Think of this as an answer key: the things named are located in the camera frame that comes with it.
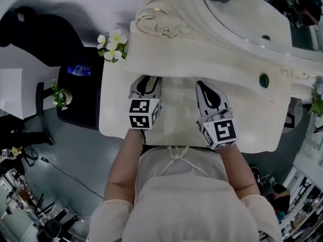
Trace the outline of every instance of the green knob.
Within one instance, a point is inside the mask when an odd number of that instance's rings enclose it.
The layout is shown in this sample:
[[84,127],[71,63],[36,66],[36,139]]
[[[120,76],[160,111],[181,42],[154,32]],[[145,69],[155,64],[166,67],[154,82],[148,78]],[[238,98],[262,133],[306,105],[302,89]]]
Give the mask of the green knob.
[[269,86],[269,77],[268,77],[268,75],[267,74],[260,75],[259,83],[260,83],[260,85],[262,87],[268,88],[268,86]]

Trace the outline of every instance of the drawstring tie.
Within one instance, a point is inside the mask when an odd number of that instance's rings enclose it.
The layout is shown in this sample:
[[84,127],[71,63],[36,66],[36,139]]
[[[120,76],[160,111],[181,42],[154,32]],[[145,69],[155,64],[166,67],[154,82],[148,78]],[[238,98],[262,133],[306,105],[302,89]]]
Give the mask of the drawstring tie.
[[168,154],[169,156],[171,157],[171,160],[170,162],[167,164],[167,166],[163,169],[163,171],[160,173],[159,176],[161,176],[162,174],[164,174],[164,172],[168,169],[168,167],[170,165],[172,165],[172,163],[175,161],[175,160],[182,160],[184,161],[185,163],[187,163],[188,165],[190,165],[191,167],[195,168],[196,170],[200,171],[201,173],[203,173],[205,176],[209,177],[208,174],[205,173],[205,171],[201,168],[199,168],[198,166],[196,166],[195,164],[193,164],[192,162],[184,159],[184,156],[185,154],[187,153],[189,147],[186,146],[185,149],[179,153],[179,150],[178,150],[178,146],[175,146],[176,148],[176,155],[173,155],[173,152],[172,152],[172,147],[171,146],[168,146],[167,149],[168,149]]

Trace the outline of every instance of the hand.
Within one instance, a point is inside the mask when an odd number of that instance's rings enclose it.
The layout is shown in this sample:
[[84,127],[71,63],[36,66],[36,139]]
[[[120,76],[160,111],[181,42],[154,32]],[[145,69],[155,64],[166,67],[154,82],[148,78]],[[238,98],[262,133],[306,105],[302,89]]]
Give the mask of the hand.
[[308,12],[308,10],[307,10],[307,9],[304,9],[304,10],[302,11],[302,14],[304,14],[304,15],[309,15],[309,12]]
[[274,199],[277,199],[277,198],[279,198],[281,195],[280,194],[278,194],[278,193],[274,193]]

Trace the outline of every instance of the white blouse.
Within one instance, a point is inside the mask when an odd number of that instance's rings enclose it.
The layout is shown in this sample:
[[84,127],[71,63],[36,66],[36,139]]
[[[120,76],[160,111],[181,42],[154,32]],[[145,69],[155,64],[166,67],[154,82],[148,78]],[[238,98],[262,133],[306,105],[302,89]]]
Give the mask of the white blouse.
[[102,202],[89,242],[282,241],[271,204],[258,195],[239,200],[218,154],[173,152],[157,147],[141,157],[135,205]]

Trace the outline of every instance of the green leaves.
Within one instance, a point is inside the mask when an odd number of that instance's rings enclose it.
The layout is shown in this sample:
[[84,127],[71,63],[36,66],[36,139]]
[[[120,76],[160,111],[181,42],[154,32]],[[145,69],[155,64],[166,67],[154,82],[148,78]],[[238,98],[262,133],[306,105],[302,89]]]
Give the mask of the green leaves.
[[52,97],[54,97],[54,101],[56,102],[56,106],[59,108],[66,107],[66,94],[60,90],[56,82],[54,81],[51,89],[54,91]]
[[313,85],[312,89],[312,107],[310,112],[316,112],[319,116],[323,115],[323,101],[321,96],[317,93],[317,84]]
[[[125,47],[127,44],[128,44],[128,42],[126,44],[118,43],[117,48],[116,48],[117,51],[120,51],[122,53],[123,59],[126,59],[126,57],[127,57],[127,52],[125,52]],[[107,48],[103,48],[103,49],[100,49],[97,53],[99,56],[104,56],[104,54],[109,51],[110,50],[108,50]],[[115,58],[112,58],[112,60],[105,59],[105,61],[107,61],[109,63],[116,63],[118,61],[118,59],[115,59]]]
[[104,53],[105,53],[105,50],[104,49],[101,49],[97,53],[99,54],[99,56],[103,56]]
[[123,58],[123,59],[126,59],[126,57],[127,57],[127,54],[128,54],[127,52],[125,52],[125,51],[122,51],[122,58]]

